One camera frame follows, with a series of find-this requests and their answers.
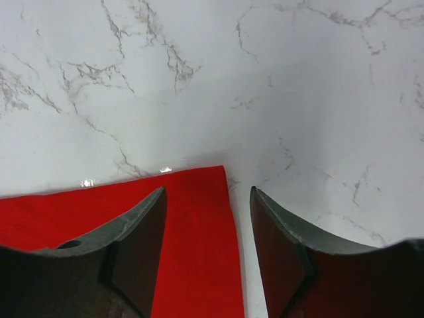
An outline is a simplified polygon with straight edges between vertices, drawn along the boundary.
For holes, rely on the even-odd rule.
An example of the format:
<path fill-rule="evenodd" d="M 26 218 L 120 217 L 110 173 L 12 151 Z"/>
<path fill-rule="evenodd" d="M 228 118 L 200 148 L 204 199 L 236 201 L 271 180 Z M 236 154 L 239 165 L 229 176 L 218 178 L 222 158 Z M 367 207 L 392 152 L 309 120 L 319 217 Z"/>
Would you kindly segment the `bright red t shirt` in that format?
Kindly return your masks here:
<path fill-rule="evenodd" d="M 55 249 L 130 210 L 159 187 L 166 222 L 150 317 L 243 317 L 239 246 L 221 166 L 1 200 L 1 316 L 63 317 L 39 302 Z"/>

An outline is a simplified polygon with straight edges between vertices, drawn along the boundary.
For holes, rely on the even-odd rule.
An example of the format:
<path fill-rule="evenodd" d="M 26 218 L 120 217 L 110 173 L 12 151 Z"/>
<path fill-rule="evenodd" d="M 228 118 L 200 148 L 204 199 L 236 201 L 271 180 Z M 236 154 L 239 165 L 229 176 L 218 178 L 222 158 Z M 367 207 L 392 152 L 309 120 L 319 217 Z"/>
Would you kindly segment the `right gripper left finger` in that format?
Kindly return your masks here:
<path fill-rule="evenodd" d="M 63 317 L 110 317 L 120 305 L 150 317 L 166 222 L 159 187 L 127 212 L 57 248 L 36 251 L 39 302 Z"/>

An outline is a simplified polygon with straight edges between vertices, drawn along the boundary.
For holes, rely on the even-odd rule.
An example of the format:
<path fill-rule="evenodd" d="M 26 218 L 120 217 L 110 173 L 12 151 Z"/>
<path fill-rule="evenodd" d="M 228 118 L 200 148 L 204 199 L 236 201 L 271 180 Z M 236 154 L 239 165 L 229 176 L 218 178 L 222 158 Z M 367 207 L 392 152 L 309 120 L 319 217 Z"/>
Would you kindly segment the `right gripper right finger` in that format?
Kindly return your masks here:
<path fill-rule="evenodd" d="M 377 250 L 298 217 L 257 187 L 250 190 L 250 216 L 269 317 L 287 317 L 318 277 L 312 252 L 355 255 Z"/>

